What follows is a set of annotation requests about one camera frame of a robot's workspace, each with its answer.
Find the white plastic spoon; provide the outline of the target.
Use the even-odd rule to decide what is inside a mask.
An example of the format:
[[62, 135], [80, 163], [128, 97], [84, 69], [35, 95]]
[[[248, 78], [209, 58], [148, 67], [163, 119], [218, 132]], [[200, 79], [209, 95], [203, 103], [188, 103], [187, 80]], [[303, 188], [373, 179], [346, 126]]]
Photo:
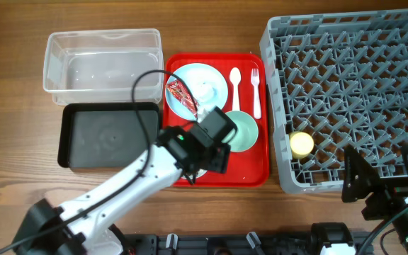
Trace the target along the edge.
[[239, 102], [238, 86], [239, 86], [240, 81], [242, 80], [241, 72], [237, 67], [233, 67], [229, 75], [230, 75], [229, 81], [232, 83], [232, 87], [233, 87], [232, 110], [239, 111], [240, 102]]

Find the yellow plastic cup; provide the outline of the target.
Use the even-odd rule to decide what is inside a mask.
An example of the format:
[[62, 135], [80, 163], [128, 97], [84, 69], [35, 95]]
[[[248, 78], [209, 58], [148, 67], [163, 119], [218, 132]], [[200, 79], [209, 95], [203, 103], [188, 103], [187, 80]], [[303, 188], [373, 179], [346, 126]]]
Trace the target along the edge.
[[314, 140], [312, 137], [301, 131], [292, 132], [290, 137], [290, 150], [293, 159], [302, 159], [311, 153], [314, 148]]

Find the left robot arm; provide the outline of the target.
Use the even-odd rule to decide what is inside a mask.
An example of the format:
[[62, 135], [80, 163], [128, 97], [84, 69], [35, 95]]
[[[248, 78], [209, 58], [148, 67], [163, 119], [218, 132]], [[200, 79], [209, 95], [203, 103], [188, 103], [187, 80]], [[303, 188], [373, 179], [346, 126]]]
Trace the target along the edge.
[[52, 207], [33, 205], [8, 249], [16, 254], [121, 254], [110, 227], [137, 204], [200, 169], [223, 172], [234, 124], [166, 127], [129, 166], [95, 189]]

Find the small light blue bowl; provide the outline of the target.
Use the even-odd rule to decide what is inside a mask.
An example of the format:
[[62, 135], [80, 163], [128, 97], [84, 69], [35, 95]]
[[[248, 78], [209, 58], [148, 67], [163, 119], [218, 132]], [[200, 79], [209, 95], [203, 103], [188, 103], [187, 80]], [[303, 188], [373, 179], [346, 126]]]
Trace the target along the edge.
[[192, 179], [193, 177], [196, 177], [199, 179], [200, 177], [204, 176], [207, 173], [205, 169], [199, 169], [196, 173], [194, 174], [189, 174], [188, 176]]

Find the large light blue plate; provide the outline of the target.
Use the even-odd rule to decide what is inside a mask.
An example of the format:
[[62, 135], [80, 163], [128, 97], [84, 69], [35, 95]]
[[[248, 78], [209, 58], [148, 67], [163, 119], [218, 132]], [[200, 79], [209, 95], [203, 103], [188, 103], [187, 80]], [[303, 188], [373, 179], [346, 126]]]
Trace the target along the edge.
[[[217, 71], [216, 68], [211, 67], [208, 64], [192, 63], [179, 67], [176, 71], [174, 71], [174, 74], [186, 83], [186, 86], [191, 90], [192, 95], [193, 85], [195, 83], [202, 81], [213, 83], [217, 92], [216, 97], [214, 97], [213, 100], [205, 103], [201, 103], [196, 99], [199, 103], [198, 108], [205, 108], [207, 110], [211, 110], [215, 106], [219, 107], [220, 109], [224, 108], [228, 99], [228, 85], [223, 75]], [[167, 89], [165, 91], [165, 96], [170, 110], [172, 110], [172, 112], [177, 116], [185, 120], [196, 119], [196, 117], [194, 117], [186, 107], [182, 106]]]

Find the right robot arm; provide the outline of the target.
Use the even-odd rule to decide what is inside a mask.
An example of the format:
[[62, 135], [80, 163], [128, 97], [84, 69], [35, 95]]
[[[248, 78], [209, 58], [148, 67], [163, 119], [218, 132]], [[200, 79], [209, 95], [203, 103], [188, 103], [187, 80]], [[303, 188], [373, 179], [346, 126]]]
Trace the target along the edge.
[[357, 254], [364, 254], [373, 240], [390, 225], [408, 253], [408, 144], [400, 151], [407, 175], [383, 179], [354, 147], [348, 145], [344, 148], [346, 173], [342, 201], [353, 203], [364, 199], [364, 219], [382, 221], [357, 248]]

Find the red snack wrapper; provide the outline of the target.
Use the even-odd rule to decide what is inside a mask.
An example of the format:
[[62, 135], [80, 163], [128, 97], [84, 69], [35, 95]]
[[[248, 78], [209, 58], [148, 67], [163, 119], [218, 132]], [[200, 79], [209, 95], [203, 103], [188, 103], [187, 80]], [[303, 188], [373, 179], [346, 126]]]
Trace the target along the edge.
[[167, 90], [184, 107], [186, 107], [194, 117], [198, 117], [199, 103], [192, 96], [186, 85], [176, 79], [166, 85]]

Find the white napkin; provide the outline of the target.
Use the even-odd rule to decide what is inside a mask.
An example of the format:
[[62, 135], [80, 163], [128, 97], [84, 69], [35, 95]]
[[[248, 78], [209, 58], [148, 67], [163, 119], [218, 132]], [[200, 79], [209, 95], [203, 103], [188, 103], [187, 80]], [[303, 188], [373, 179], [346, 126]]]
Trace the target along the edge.
[[213, 100], [217, 92], [213, 83], [202, 81], [193, 85], [193, 95], [199, 102], [205, 103]]

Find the mint green bowl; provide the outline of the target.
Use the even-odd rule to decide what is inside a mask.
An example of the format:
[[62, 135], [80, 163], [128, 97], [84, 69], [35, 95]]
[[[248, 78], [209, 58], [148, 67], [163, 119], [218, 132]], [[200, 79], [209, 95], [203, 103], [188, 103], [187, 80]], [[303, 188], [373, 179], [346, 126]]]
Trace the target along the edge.
[[254, 118], [239, 110], [226, 112], [226, 115], [237, 126], [237, 131], [232, 130], [223, 142], [230, 145], [232, 152], [244, 152], [253, 147], [259, 136]]

